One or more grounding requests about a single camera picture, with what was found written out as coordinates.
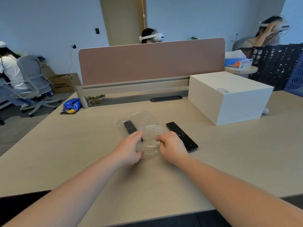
desk divider panel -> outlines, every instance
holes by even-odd
[[[83,86],[224,71],[224,38],[79,50]]]

blue plastic crate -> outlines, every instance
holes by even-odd
[[[303,97],[303,53],[284,88],[284,91]]]

label on box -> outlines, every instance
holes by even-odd
[[[222,93],[229,93],[229,91],[225,90],[224,88],[218,88],[217,90]]]

white shirt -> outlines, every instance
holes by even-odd
[[[28,89],[25,83],[13,84],[14,82],[24,81],[20,68],[17,65],[17,59],[13,55],[4,56],[0,61],[0,73],[5,73],[5,75],[10,79],[11,85],[16,89]]]

white wall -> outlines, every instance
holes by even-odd
[[[70,72],[78,74],[79,49],[108,46],[99,0],[1,0],[0,19],[0,41],[44,56],[56,74],[68,73],[71,45]]]
[[[259,29],[260,22],[274,15],[280,15],[285,0],[259,0],[258,11],[255,18],[254,31]]]
[[[303,42],[303,0],[286,0],[282,10],[292,28],[281,37],[282,44]]]
[[[231,40],[255,34],[258,0],[146,0],[148,26],[165,41],[223,37],[226,50]]]

